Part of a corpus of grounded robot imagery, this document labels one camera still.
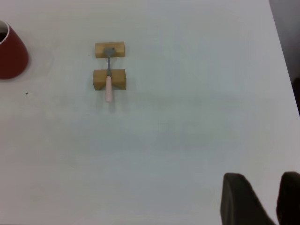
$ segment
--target gray spoon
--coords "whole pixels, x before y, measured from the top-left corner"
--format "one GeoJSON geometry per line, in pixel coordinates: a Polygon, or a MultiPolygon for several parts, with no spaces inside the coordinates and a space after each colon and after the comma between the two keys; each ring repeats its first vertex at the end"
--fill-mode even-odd
{"type": "Polygon", "coordinates": [[[107,77],[105,85],[105,100],[111,102],[113,100],[113,91],[112,91],[112,71],[111,71],[111,57],[116,52],[114,48],[104,49],[104,53],[108,57],[108,68],[107,68],[107,77]]]}

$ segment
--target black object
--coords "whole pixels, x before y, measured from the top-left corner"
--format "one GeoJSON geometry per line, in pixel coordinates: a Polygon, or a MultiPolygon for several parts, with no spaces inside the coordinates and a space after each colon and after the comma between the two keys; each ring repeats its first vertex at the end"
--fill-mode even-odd
{"type": "MultiPolygon", "coordinates": [[[[285,172],[277,200],[280,225],[300,225],[300,174],[285,172]]],[[[249,181],[241,174],[226,173],[221,201],[223,225],[274,225],[249,181]]]]}
{"type": "Polygon", "coordinates": [[[280,225],[300,225],[300,175],[298,173],[285,172],[282,175],[276,213],[280,225]]]}
{"type": "Polygon", "coordinates": [[[224,175],[221,218],[223,225],[274,225],[249,181],[237,173],[224,175]]]}

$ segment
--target spoon head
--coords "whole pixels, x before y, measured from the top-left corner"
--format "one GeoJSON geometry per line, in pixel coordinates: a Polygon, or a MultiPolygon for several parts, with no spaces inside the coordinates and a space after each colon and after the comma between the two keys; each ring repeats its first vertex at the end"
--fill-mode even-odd
{"type": "Polygon", "coordinates": [[[115,52],[116,52],[116,50],[114,48],[104,49],[104,53],[107,57],[112,57],[115,52]]]}

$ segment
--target metal spoon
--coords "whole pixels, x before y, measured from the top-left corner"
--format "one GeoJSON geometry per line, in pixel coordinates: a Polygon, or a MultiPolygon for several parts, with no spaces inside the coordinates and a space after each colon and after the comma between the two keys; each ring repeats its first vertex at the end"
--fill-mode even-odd
{"type": "Polygon", "coordinates": [[[116,50],[114,48],[104,49],[104,53],[108,57],[107,77],[106,77],[106,85],[105,85],[105,100],[107,102],[111,102],[113,100],[111,57],[115,52],[116,50]]]}

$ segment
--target mug rim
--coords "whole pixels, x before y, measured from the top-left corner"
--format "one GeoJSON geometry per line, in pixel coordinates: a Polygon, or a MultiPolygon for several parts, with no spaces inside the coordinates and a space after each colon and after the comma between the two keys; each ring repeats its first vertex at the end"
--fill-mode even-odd
{"type": "Polygon", "coordinates": [[[8,35],[9,35],[10,28],[9,28],[9,24],[7,22],[5,22],[3,20],[0,20],[0,22],[5,23],[6,26],[7,26],[7,34],[6,34],[5,38],[0,42],[0,45],[1,45],[7,39],[8,35]]]}

